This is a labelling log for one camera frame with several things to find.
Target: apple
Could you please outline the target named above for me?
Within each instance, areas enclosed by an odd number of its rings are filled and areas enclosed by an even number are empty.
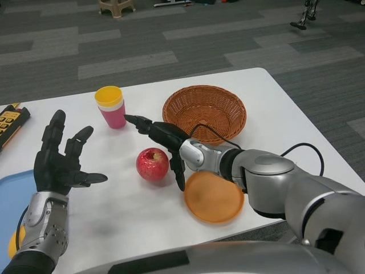
[[[162,180],[169,170],[169,159],[161,149],[147,148],[139,153],[136,168],[143,179],[156,182]]]

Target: pink cup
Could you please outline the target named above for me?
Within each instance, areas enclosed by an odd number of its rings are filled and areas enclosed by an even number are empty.
[[[95,100],[100,112],[111,128],[125,126],[125,105],[120,88],[115,86],[102,87],[96,92]]]

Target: wicker basket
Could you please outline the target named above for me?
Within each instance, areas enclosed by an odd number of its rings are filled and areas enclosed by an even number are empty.
[[[229,140],[245,126],[246,109],[236,95],[223,88],[190,86],[176,91],[167,99],[163,119],[182,128],[187,134],[197,124],[206,124]],[[193,137],[215,146],[224,142],[205,127],[198,127]]]

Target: robot forearm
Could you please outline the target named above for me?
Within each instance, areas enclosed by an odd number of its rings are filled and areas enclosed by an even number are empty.
[[[305,244],[332,253],[354,273],[365,269],[362,195],[266,151],[212,147],[188,139],[180,155],[190,169],[210,171],[241,187],[258,214],[286,219]]]
[[[68,244],[68,197],[56,192],[41,191],[32,196],[26,217],[26,236],[4,270],[5,274],[51,273]]]

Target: white object on floor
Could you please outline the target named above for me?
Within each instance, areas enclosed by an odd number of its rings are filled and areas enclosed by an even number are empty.
[[[189,4],[192,1],[190,0],[182,0],[182,1],[175,1],[175,0],[168,0],[167,2],[164,3],[158,3],[158,4],[154,4],[154,7],[163,7],[163,6],[171,6],[171,5],[178,5],[178,4]]]
[[[365,194],[361,178],[262,68],[124,87],[126,112],[162,121],[168,97],[196,84],[225,88],[243,101],[248,119],[233,139],[243,149],[281,154],[296,143],[311,143],[324,157],[326,177]],[[231,223],[210,225],[195,219],[184,204],[173,172],[166,178],[170,185],[159,188],[146,183],[136,171],[136,158],[142,150],[158,147],[168,154],[166,149],[139,134],[132,124],[120,130],[109,128],[98,110],[94,92],[22,103],[21,107],[29,109],[31,119],[1,152],[1,176],[33,168],[44,128],[54,112],[62,109],[67,116],[60,151],[67,138],[92,126],[94,133],[80,157],[82,171],[100,172],[109,178],[90,188],[71,190],[70,241],[54,273],[72,274],[101,265],[109,269],[122,261],[222,239],[279,221],[257,215],[247,196],[242,213]],[[319,174],[318,156],[310,148],[297,148],[287,157],[305,171]],[[185,178],[191,174],[186,168]]]

